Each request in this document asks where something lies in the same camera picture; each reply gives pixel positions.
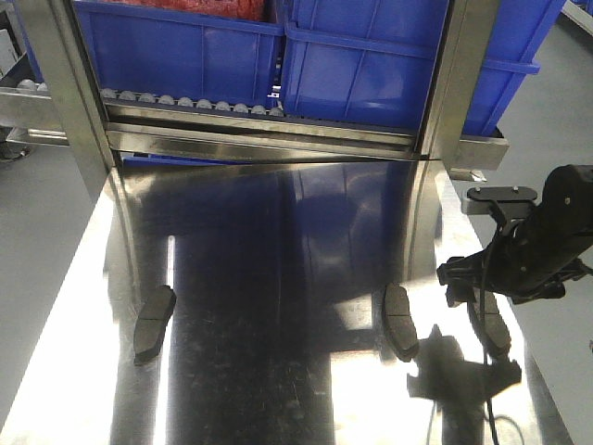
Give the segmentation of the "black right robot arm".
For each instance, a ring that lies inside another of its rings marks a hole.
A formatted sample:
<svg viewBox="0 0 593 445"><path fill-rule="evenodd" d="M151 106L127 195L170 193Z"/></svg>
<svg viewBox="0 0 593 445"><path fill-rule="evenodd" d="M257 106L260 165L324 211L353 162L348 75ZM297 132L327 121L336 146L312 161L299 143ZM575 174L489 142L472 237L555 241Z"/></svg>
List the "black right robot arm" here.
<svg viewBox="0 0 593 445"><path fill-rule="evenodd" d="M560 299L565 282L592 272L580 255L592 246L592 168L553 170L537 193L529 187L473 187L463 210L497 224L489 244L452 257L437 270L448 305L475 302L474 292L501 294L515 304Z"/></svg>

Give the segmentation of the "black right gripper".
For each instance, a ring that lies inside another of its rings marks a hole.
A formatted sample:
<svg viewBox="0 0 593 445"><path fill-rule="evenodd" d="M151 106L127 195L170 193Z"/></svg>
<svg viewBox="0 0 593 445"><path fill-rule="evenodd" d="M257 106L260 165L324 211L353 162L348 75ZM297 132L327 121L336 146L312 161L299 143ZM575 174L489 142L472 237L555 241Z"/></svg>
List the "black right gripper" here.
<svg viewBox="0 0 593 445"><path fill-rule="evenodd" d="M496 233L484 250L452 257L436 273L451 300L462 301L472 287L502 294L515 304L560 299L565 282L592 274L579 259L591 247L591 207L540 204L508 234Z"/></svg>

